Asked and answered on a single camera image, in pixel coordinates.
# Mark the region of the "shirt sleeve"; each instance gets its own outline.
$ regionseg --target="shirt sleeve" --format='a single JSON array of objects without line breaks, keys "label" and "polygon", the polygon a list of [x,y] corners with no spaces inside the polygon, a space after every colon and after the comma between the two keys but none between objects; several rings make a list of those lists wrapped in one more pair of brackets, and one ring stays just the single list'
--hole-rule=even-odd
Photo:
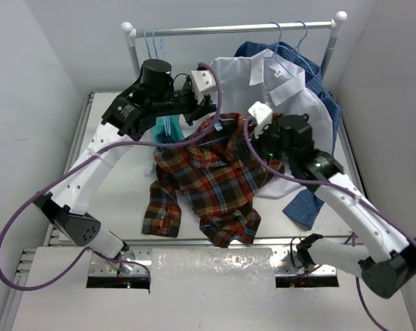
[{"label": "shirt sleeve", "polygon": [[178,181],[170,172],[156,167],[157,180],[150,186],[150,203],[146,208],[142,233],[163,237],[179,234],[181,210],[177,204]]}]

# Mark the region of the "white plastic block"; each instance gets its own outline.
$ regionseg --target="white plastic block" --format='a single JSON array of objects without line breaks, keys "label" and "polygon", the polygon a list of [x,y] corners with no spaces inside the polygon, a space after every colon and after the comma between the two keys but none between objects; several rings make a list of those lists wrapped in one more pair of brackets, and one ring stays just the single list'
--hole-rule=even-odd
[{"label": "white plastic block", "polygon": [[272,109],[269,106],[257,101],[249,109],[248,113],[257,122],[257,127],[254,129],[255,138],[264,131],[264,127],[272,121]]},{"label": "white plastic block", "polygon": [[200,104],[206,95],[217,90],[214,77],[208,70],[193,70],[190,72],[190,79],[197,104]]}]

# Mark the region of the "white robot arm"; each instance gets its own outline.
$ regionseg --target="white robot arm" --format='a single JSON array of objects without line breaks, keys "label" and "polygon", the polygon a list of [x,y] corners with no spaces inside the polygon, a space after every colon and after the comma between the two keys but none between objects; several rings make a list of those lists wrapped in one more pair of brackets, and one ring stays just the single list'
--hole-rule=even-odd
[{"label": "white robot arm", "polygon": [[215,81],[207,70],[192,71],[181,90],[174,91],[171,65],[158,59],[146,60],[140,77],[112,102],[102,116],[91,142],[73,164],[72,169],[95,157],[35,205],[78,246],[88,246],[110,259],[126,259],[130,250],[121,239],[87,213],[91,198],[116,162],[131,146],[119,146],[99,154],[114,143],[138,141],[155,125],[155,119],[173,114],[192,121],[214,112],[209,94]]},{"label": "white robot arm", "polygon": [[329,264],[349,272],[362,278],[380,297],[390,298],[416,274],[416,247],[366,208],[365,204],[372,204],[342,166],[330,154],[314,148],[307,115],[280,115],[273,119],[272,113],[261,103],[249,109],[257,122],[250,142],[253,149],[262,159],[270,154],[289,164],[293,176],[306,181],[305,186],[327,203],[364,244],[351,247],[312,234],[297,245],[297,258],[306,268]]}]

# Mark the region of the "white metal rod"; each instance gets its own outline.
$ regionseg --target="white metal rod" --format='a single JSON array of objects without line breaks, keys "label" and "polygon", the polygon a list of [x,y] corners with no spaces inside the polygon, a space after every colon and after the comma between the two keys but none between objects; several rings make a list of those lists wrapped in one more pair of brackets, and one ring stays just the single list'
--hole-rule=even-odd
[{"label": "white metal rod", "polygon": [[[323,22],[306,22],[308,29],[331,29],[333,21]],[[280,23],[282,30],[303,30],[303,23]],[[234,33],[234,32],[263,32],[278,31],[278,27],[273,23],[266,24],[248,24],[245,26],[211,26],[208,28],[177,28],[177,29],[147,29],[145,35],[152,37],[154,31],[155,37],[167,36],[188,36],[190,34],[217,34],[217,33]],[[136,38],[143,38],[143,30],[137,29]]]},{"label": "white metal rod", "polygon": [[327,67],[330,62],[330,58],[333,54],[333,48],[335,47],[335,44],[337,43],[338,37],[330,37],[329,42],[327,43],[326,51],[323,56],[323,61],[321,62],[321,78],[324,77],[327,71]]},{"label": "white metal rod", "polygon": [[128,51],[130,53],[132,68],[134,69],[135,79],[137,79],[137,77],[140,75],[140,63],[139,57],[137,56],[136,40],[135,37],[132,37],[132,35],[135,36],[135,30],[132,29],[131,23],[128,22],[122,23],[121,29],[125,34],[125,40],[128,46]]}]

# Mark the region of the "red plaid shirt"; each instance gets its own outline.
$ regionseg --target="red plaid shirt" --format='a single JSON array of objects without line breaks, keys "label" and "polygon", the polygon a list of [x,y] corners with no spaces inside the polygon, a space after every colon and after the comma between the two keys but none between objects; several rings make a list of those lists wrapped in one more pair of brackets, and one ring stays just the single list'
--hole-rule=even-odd
[{"label": "red plaid shirt", "polygon": [[[192,210],[200,216],[200,230],[219,247],[227,247],[233,239],[252,243],[261,221],[252,208],[252,198],[273,177],[254,157],[245,165],[232,154],[237,138],[242,136],[245,117],[223,114],[220,131],[212,129],[200,141],[157,152],[157,180],[150,187],[150,203],[145,213],[142,232],[177,237],[181,210],[176,190],[188,199]],[[195,133],[210,123],[206,119]],[[221,141],[199,144],[224,137]],[[269,166],[281,170],[280,161]]]}]

